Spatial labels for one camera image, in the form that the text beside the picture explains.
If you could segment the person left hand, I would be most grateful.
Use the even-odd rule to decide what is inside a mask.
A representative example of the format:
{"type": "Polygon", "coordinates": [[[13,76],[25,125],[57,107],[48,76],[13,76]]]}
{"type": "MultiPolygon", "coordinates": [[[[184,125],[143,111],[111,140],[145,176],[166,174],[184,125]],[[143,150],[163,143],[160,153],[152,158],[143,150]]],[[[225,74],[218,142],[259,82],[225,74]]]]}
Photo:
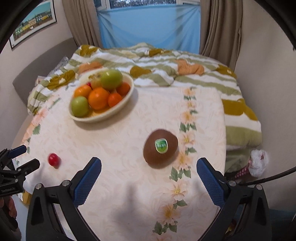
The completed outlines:
{"type": "Polygon", "coordinates": [[[13,217],[14,219],[16,219],[17,210],[16,210],[15,203],[14,203],[11,196],[6,197],[6,198],[2,198],[2,197],[0,198],[0,208],[3,208],[5,205],[9,209],[9,215],[11,217],[13,217]]]}

